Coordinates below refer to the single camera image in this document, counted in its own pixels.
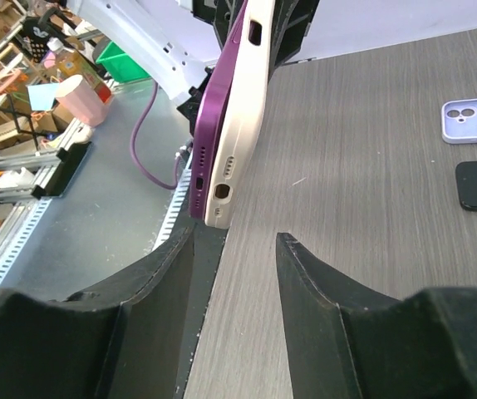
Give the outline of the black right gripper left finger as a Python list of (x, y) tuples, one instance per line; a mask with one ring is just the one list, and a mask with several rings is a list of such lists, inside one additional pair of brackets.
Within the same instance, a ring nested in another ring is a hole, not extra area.
[(171, 398), (194, 234), (62, 301), (0, 288), (0, 398)]

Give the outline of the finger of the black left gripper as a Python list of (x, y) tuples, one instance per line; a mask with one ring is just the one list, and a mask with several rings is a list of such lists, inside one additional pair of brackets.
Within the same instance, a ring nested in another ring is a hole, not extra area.
[(213, 26), (220, 48), (224, 47), (242, 5), (243, 0), (218, 0), (215, 2)]
[(274, 5), (268, 78), (299, 53), (319, 0), (277, 0)]

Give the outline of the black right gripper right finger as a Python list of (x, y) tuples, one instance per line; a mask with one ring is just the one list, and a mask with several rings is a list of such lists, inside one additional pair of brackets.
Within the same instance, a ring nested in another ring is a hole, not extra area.
[(398, 300), (276, 238), (296, 398), (477, 398), (477, 287)]

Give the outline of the purple bare phone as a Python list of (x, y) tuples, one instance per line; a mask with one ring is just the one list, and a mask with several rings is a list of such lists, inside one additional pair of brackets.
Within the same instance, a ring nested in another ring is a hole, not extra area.
[(194, 219), (204, 219), (214, 158), (234, 78), (246, 5), (247, 2), (242, 3), (209, 78), (194, 127), (189, 187), (189, 214)]

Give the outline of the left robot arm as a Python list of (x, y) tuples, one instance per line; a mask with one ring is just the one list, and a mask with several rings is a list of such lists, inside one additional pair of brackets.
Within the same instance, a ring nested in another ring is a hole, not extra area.
[[(233, 76), (233, 102), (263, 101), (270, 75), (296, 55), (316, 13), (316, 1), (183, 1), (182, 7), (214, 29), (221, 47), (235, 45), (236, 59), (223, 53), (219, 62)], [(177, 105), (190, 101), (212, 82), (209, 71), (170, 36), (181, 21), (159, 19), (145, 1), (64, 1), (78, 17), (109, 37), (145, 69)]]

